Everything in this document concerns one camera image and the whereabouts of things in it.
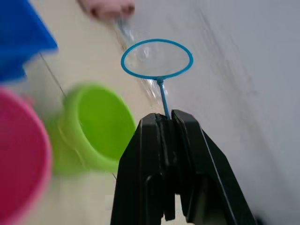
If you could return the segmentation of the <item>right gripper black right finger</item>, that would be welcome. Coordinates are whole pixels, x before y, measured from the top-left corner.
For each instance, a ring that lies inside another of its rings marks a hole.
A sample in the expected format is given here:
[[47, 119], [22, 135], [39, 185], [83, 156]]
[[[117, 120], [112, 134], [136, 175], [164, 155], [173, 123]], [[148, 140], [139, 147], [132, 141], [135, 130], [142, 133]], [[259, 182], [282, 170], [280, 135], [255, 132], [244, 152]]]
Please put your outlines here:
[[253, 216], [224, 153], [189, 113], [173, 110], [182, 211], [194, 225], [253, 225]]

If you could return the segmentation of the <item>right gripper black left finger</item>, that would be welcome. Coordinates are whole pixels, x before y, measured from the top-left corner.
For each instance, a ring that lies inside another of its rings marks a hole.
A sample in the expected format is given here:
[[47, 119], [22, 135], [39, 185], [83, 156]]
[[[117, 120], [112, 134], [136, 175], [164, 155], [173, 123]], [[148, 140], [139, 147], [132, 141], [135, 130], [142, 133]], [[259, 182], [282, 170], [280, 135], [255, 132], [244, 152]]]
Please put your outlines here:
[[159, 225], [175, 219], [175, 193], [168, 183], [161, 129], [166, 116], [150, 113], [137, 126], [119, 162], [112, 225]]

